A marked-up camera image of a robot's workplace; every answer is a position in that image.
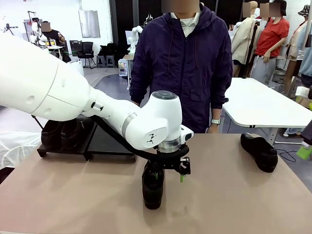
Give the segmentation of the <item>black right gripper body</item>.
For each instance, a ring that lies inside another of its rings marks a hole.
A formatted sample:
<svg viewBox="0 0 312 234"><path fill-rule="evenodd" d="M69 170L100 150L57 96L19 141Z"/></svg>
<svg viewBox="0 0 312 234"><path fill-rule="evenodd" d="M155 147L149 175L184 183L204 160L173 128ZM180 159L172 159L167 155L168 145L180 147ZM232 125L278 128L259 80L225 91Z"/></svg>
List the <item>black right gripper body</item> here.
<svg viewBox="0 0 312 234"><path fill-rule="evenodd" d="M311 145L312 144L312 127L307 126L301 133L301 137L304 139L304 142Z"/></svg>

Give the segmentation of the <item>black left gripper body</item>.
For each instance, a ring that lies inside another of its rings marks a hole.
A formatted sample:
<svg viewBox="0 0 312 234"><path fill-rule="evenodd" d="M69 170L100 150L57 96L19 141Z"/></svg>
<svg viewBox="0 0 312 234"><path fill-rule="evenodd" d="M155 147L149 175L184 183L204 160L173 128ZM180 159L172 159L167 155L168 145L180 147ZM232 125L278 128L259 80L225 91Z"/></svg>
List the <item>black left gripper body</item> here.
<svg viewBox="0 0 312 234"><path fill-rule="evenodd" d="M191 174L191 162L189 157L148 160L147 168L150 172L157 173L161 169L175 170L181 175Z"/></svg>

